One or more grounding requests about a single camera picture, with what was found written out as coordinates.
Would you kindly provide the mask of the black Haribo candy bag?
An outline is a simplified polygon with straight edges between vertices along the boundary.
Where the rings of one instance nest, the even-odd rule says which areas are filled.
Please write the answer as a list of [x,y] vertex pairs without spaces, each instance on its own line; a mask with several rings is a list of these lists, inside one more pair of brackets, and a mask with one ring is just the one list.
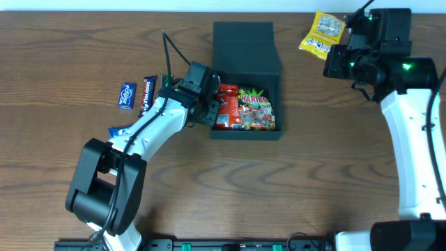
[[276,129],[275,113],[267,89],[239,86],[238,111],[243,130]]

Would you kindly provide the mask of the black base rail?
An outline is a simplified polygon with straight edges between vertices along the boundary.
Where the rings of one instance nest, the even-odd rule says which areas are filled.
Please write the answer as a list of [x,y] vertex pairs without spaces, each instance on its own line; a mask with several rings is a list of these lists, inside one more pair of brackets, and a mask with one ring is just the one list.
[[145,241],[138,251],[335,251],[332,241],[292,239],[291,241]]

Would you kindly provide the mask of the blue Eclipse gum pack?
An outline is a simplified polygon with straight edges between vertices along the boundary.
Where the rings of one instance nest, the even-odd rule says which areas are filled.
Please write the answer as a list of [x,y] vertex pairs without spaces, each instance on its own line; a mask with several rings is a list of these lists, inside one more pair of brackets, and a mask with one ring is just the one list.
[[117,104],[119,109],[133,108],[136,87],[134,83],[122,83]]

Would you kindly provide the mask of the purple Dairy Milk bar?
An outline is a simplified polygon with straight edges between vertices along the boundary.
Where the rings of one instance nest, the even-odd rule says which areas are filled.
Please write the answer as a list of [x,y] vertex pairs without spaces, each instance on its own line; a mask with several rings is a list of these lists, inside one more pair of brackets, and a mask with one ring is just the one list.
[[153,105],[153,96],[155,93],[156,81],[157,75],[144,78],[143,96],[141,99],[141,109],[139,112],[139,117],[144,116]]

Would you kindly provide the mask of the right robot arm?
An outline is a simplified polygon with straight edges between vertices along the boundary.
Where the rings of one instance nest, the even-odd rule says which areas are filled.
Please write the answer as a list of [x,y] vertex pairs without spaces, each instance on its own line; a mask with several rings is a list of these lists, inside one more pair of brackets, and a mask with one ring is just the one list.
[[390,130],[399,180],[399,219],[334,235],[335,250],[444,250],[445,143],[440,124],[443,78],[433,59],[407,49],[332,46],[324,76],[374,88]]

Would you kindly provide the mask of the yellow candy bag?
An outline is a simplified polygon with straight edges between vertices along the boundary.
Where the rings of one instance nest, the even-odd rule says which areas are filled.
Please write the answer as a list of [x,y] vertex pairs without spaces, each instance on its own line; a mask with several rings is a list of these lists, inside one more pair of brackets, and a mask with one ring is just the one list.
[[344,21],[317,10],[312,27],[299,44],[299,49],[326,60],[330,48],[340,42],[344,28]]

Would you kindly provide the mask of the red snack bag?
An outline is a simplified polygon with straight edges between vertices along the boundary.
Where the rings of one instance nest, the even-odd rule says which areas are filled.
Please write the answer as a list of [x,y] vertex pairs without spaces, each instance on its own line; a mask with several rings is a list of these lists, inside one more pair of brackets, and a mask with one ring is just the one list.
[[220,103],[215,122],[216,130],[242,130],[239,94],[237,85],[220,84],[215,98]]

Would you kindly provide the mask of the blue Oreo cookie pack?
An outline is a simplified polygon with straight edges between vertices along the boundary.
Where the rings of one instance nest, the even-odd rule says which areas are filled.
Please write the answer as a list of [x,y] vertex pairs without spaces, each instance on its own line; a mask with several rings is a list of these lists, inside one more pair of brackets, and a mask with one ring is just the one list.
[[122,135],[124,132],[126,132],[130,128],[130,125],[123,126],[123,127],[117,127],[117,128],[108,128],[109,136],[111,138],[117,137],[119,135]]

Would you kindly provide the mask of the green chocolate bar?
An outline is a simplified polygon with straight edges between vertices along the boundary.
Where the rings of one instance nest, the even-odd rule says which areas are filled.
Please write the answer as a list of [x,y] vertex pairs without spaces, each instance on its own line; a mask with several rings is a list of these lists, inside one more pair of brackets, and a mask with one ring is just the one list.
[[174,79],[173,75],[161,75],[161,84],[162,84],[162,88],[170,88],[171,87],[171,82]]

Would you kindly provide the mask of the dark green box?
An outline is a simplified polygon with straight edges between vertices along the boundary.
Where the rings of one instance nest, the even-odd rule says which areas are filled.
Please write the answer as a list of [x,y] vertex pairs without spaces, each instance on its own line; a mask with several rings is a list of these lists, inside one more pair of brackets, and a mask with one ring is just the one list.
[[268,91],[276,129],[270,131],[217,130],[211,139],[278,140],[284,132],[281,63],[272,22],[215,22],[212,69],[224,84],[253,86]]

